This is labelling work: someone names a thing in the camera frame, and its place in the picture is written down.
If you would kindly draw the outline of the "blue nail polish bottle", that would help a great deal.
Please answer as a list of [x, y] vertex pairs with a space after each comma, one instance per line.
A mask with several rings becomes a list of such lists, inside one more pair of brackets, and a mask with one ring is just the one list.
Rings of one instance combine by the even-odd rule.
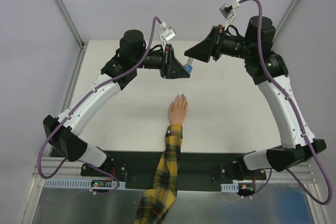
[[191, 72], [192, 72], [192, 70], [193, 70], [192, 65], [188, 65], [188, 64], [185, 64], [185, 65], [183, 66], [183, 68], [184, 68], [184, 70], [185, 70], [189, 75], [191, 74]]

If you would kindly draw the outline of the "white nail polish cap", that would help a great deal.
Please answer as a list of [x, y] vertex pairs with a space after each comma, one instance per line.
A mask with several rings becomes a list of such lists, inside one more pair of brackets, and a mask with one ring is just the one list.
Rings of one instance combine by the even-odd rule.
[[193, 63], [193, 58], [188, 58], [187, 65], [191, 66]]

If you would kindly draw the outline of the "yellow plaid sleeve forearm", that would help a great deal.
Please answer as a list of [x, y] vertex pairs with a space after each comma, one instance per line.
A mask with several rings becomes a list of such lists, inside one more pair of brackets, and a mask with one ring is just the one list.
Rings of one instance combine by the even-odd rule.
[[177, 176], [183, 143], [183, 128], [170, 125], [165, 135], [165, 150], [161, 154], [153, 186], [140, 200], [135, 223], [163, 223], [177, 198]]

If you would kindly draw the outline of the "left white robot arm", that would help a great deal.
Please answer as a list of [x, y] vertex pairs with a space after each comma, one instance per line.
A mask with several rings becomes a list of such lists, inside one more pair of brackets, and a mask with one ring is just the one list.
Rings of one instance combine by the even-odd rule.
[[93, 165], [99, 176], [110, 173], [107, 154], [80, 139], [92, 117], [136, 76], [137, 69], [157, 69], [163, 79], [189, 78], [190, 73], [176, 59], [168, 41], [175, 36], [172, 27], [162, 28], [160, 44], [147, 48], [142, 32], [128, 30], [120, 39], [115, 55], [104, 65], [91, 87], [78, 101], [57, 117], [47, 116], [44, 129], [49, 144], [70, 162]]

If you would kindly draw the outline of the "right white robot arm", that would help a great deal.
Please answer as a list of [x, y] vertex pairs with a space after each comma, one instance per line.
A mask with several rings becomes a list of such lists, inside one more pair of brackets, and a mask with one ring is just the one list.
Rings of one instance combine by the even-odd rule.
[[244, 60], [246, 72], [264, 95], [280, 134], [281, 144], [263, 151], [246, 153], [233, 169], [242, 179], [257, 169], [272, 168], [282, 172], [323, 152], [325, 140], [317, 139], [302, 116], [291, 88], [289, 72], [283, 58], [272, 50], [276, 29], [272, 20], [250, 18], [246, 33], [232, 35], [218, 25], [207, 37], [185, 51], [185, 56], [202, 62], [217, 61], [221, 55]]

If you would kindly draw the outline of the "mannequin hand with nails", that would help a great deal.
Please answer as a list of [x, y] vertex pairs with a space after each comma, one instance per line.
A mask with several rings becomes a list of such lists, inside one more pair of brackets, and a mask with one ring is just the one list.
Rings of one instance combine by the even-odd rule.
[[184, 94], [178, 95], [168, 110], [171, 125], [182, 125], [187, 113], [187, 99]]

